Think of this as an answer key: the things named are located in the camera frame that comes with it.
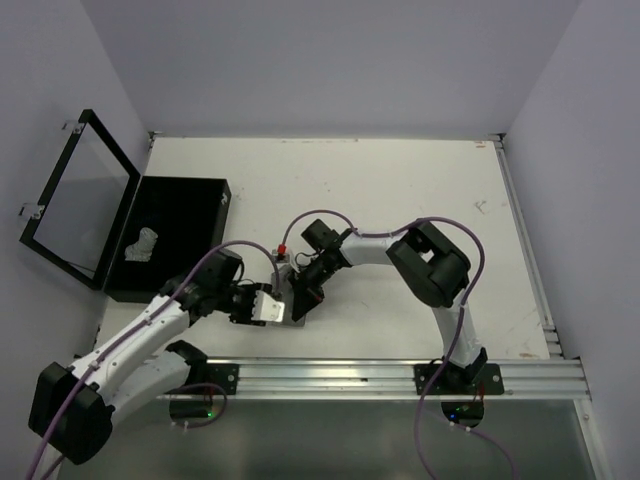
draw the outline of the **white wall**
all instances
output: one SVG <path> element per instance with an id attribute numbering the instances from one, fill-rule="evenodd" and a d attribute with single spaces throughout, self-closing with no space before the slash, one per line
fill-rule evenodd
<path id="1" fill-rule="evenodd" d="M 578 0 L 83 0 L 172 135 L 505 132 Z"/>
<path id="2" fill-rule="evenodd" d="M 618 478 L 640 456 L 640 3 L 584 0 L 507 135 L 561 340 Z"/>
<path id="3" fill-rule="evenodd" d="M 92 107 L 142 169 L 146 134 L 77 0 L 0 5 L 0 477 L 21 478 L 39 437 L 27 427 L 39 372 L 86 351 L 105 297 L 18 243 L 59 155 L 59 129 Z"/>

